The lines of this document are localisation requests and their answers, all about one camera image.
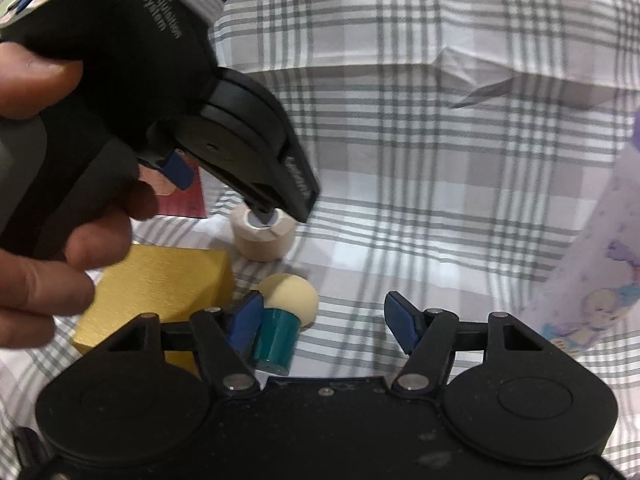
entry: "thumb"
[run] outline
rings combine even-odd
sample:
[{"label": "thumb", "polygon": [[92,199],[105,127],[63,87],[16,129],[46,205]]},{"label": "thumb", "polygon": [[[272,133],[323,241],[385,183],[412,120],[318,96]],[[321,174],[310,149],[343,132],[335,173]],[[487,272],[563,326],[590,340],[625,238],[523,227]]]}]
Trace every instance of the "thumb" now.
[{"label": "thumb", "polygon": [[69,95],[81,77],[81,62],[50,60],[20,44],[0,43],[0,116],[32,117]]}]

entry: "black circular disc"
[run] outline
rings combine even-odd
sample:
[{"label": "black circular disc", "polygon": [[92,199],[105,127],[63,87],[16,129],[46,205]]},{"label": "black circular disc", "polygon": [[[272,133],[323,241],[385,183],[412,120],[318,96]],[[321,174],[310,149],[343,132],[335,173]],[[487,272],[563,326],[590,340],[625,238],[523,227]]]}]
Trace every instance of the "black circular disc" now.
[{"label": "black circular disc", "polygon": [[523,465],[602,452],[618,407],[601,380],[569,360],[498,363],[470,368],[445,389],[442,407],[463,440]]},{"label": "black circular disc", "polygon": [[103,466],[146,463],[199,427],[209,408],[196,376],[144,352],[78,361],[36,403],[43,437],[60,453]]}]

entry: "gray handle grip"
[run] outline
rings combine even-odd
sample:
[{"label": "gray handle grip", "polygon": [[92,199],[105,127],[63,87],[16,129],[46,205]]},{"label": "gray handle grip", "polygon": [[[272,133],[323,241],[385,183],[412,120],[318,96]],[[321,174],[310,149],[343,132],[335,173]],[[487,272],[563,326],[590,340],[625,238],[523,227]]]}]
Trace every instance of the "gray handle grip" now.
[{"label": "gray handle grip", "polygon": [[31,120],[0,120],[0,249],[61,258],[71,231],[137,177],[133,150],[78,95]]}]

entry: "teal cylinder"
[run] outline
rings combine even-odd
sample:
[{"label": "teal cylinder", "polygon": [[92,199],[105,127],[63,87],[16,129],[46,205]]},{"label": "teal cylinder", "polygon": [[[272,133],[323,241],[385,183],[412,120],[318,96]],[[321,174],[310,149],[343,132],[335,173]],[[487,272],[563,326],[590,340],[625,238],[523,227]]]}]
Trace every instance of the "teal cylinder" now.
[{"label": "teal cylinder", "polygon": [[279,308],[265,308],[254,345],[255,368],[276,375],[289,375],[298,340],[300,320]]}]

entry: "bandage roll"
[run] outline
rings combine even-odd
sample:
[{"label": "bandage roll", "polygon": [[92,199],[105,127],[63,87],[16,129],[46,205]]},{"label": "bandage roll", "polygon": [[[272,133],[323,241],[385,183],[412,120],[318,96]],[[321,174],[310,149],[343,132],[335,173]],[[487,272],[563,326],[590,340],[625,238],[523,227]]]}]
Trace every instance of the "bandage roll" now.
[{"label": "bandage roll", "polygon": [[313,285],[293,274],[273,274],[257,290],[264,297],[262,325],[252,354],[263,372],[289,375],[298,330],[318,314],[319,297]]},{"label": "bandage roll", "polygon": [[234,244],[242,256],[254,262],[273,262],[282,258],[296,237],[296,221],[277,209],[267,225],[255,217],[244,204],[230,215]]}]

